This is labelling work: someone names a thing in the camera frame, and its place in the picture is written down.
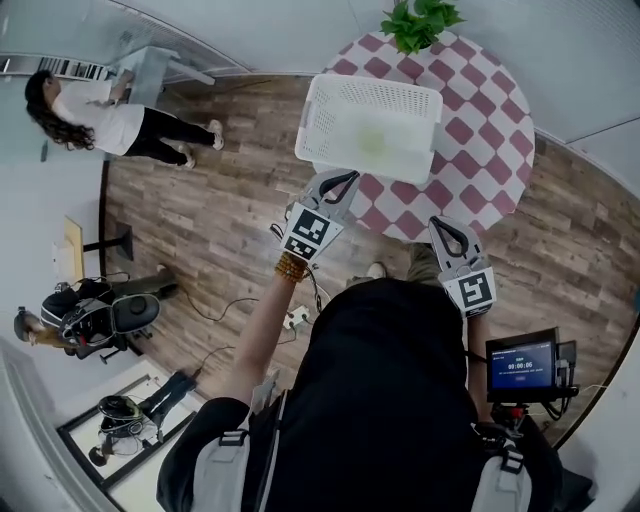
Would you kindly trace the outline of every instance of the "power strip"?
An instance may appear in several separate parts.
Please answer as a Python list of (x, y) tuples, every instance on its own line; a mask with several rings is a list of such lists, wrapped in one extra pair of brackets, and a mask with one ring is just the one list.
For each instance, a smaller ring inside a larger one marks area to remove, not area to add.
[(304, 322), (305, 318), (309, 318), (309, 308), (307, 308), (306, 306), (300, 306), (290, 313), (287, 313), (287, 316), (284, 317), (284, 322), (282, 322), (282, 325), (285, 329), (289, 330), (296, 325)]

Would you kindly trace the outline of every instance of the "potted plant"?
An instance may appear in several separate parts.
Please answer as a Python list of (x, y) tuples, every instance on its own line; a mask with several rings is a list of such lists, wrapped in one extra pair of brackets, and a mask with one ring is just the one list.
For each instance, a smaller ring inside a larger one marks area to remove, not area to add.
[(394, 34), (398, 52), (407, 55), (428, 48), (446, 27), (465, 21), (442, 0), (415, 0), (413, 9), (415, 15), (409, 12), (409, 0), (403, 0), (393, 12), (385, 12), (390, 19), (382, 22), (382, 31)]

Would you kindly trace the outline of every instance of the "basket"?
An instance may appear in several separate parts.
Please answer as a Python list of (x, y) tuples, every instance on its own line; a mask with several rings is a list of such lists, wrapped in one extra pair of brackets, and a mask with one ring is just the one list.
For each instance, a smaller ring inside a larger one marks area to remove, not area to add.
[(438, 91), (376, 78), (317, 75), (302, 112), (295, 153), (330, 167), (422, 185), (442, 115)]

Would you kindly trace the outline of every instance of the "red and white tablecloth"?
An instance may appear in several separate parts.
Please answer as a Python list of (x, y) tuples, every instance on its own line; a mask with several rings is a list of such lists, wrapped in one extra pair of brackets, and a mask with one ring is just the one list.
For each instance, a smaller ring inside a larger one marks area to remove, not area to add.
[(428, 182), (416, 187), (363, 175), (350, 208), (357, 223), (428, 242), (432, 215), (481, 232), (515, 210), (533, 165), (533, 122), (522, 91), (493, 55), (444, 32), (438, 43), (407, 57), (392, 36), (376, 32), (343, 49), (326, 72), (413, 83), (444, 99)]

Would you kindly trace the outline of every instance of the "brown bracelet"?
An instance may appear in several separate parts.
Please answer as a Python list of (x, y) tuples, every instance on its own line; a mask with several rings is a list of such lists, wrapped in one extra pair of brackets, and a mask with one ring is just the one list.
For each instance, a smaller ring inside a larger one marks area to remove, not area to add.
[(275, 271), (289, 281), (300, 283), (304, 279), (306, 269), (307, 264), (303, 260), (295, 258), (288, 252), (283, 252)]

